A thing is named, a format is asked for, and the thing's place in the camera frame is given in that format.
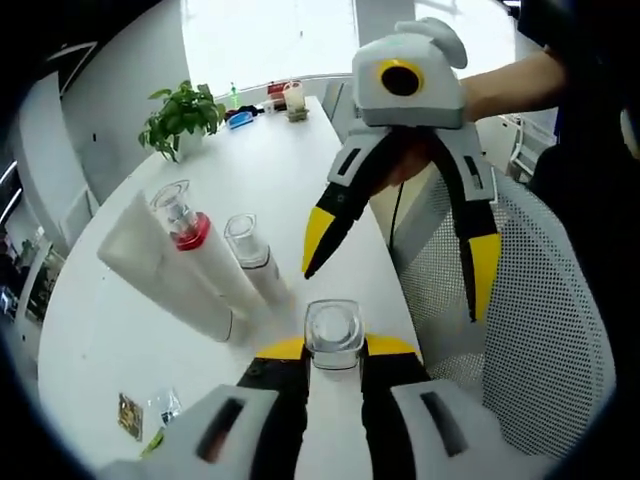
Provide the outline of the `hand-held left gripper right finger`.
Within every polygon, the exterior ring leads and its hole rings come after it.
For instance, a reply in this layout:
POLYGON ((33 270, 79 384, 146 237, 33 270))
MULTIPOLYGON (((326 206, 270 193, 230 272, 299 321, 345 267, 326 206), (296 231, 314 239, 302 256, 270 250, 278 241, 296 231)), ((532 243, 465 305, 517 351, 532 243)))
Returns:
POLYGON ((369 334, 361 356, 362 424, 376 479, 527 479, 530 459, 503 439, 496 416, 416 350, 369 334))

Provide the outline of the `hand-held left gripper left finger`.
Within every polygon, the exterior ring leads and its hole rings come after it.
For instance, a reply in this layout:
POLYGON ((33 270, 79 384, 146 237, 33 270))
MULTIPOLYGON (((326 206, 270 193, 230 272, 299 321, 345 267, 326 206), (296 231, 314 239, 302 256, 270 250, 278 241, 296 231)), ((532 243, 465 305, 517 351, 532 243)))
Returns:
POLYGON ((115 461, 102 479, 291 479, 307 427, 310 354, 301 337, 258 352, 234 385, 221 384, 171 420, 159 445, 115 461))

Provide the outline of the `person's right hand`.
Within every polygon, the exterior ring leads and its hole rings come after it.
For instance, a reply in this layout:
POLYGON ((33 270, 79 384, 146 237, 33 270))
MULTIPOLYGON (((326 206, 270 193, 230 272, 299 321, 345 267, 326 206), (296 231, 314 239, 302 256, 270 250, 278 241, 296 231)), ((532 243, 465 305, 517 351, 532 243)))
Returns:
POLYGON ((371 193, 371 197, 388 187, 397 187, 420 174, 430 163, 446 158, 448 151, 432 132, 413 136, 401 149, 394 169, 371 193))

